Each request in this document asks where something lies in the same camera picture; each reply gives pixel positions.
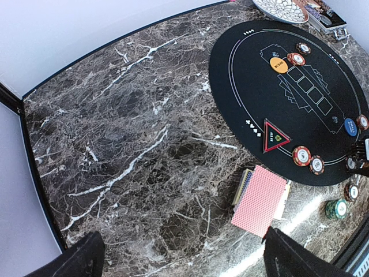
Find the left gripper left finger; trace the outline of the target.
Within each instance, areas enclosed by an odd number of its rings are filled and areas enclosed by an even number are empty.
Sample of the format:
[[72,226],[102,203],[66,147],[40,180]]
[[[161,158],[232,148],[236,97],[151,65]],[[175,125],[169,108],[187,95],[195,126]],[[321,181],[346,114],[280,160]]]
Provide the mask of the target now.
[[105,248],[101,234],[98,231],[90,232],[28,276],[102,276]]

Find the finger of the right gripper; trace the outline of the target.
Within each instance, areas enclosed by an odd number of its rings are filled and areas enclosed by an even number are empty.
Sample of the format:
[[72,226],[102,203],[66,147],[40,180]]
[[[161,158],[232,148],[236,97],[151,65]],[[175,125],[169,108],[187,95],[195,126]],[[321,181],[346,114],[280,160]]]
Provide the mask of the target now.
[[351,155],[356,160],[356,170],[349,171],[351,174],[368,175],[368,138],[358,140],[351,145]]

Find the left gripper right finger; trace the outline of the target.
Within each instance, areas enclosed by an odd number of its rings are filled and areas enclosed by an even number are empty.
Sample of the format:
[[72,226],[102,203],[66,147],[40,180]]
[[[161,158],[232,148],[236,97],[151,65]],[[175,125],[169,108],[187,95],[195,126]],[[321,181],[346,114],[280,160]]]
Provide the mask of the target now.
[[356,233],[332,260],[312,254],[280,229],[269,227],[262,241],[265,243],[263,259],[267,276],[351,276],[335,263],[346,267],[356,251]]

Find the red chip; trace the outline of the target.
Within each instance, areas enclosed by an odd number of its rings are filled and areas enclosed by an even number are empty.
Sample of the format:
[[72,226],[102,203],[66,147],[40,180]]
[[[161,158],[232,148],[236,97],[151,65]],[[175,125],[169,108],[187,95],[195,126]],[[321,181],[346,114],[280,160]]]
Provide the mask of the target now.
[[368,118],[363,115],[363,114],[360,114],[357,118],[356,118],[356,124],[357,124],[357,127],[360,129],[360,130],[367,130],[369,128],[369,121],[368,121]]
[[292,159],[297,166],[308,166],[311,162],[310,150],[303,146],[297,146],[292,152]]
[[288,53],[287,59],[294,66],[303,66],[306,63],[305,58],[298,53]]

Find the orange black poker chip stack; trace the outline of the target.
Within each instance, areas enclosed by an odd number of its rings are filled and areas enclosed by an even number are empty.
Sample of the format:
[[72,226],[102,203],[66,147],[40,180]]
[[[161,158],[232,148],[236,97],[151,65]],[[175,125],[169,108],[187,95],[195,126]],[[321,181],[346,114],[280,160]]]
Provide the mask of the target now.
[[348,202],[355,202],[359,195],[359,188],[354,184],[347,184],[344,188],[344,198]]

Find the red-backed playing card deck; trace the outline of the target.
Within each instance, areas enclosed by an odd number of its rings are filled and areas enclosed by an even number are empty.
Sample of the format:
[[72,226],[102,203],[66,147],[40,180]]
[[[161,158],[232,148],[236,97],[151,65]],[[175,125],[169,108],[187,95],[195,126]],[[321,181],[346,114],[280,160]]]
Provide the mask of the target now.
[[273,221],[286,184],[284,178],[264,167],[256,166],[231,224],[264,237]]

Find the green poker chip stack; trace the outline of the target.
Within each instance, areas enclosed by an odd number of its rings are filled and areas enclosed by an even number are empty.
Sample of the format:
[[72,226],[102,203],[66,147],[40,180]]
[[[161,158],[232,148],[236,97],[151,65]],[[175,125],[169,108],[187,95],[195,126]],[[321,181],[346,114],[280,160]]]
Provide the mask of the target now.
[[344,199],[328,201],[325,205],[325,215],[328,219],[344,219],[348,213],[348,204]]

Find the red triangular all-in marker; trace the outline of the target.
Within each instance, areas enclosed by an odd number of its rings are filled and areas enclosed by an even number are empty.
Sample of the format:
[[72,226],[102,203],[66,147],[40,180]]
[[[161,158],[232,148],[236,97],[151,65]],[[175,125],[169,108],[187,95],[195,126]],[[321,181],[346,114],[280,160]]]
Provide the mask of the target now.
[[263,121],[263,149],[262,152],[265,154],[272,150],[289,144],[292,141],[291,137],[288,136],[284,131],[278,128],[267,118]]

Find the orange big blind button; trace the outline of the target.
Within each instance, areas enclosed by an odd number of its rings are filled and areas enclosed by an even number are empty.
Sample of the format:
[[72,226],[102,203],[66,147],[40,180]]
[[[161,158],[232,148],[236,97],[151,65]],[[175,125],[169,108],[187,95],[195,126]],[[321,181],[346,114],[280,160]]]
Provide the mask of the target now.
[[287,62],[282,58],[272,57],[269,63],[271,68],[279,74],[284,74],[289,70]]

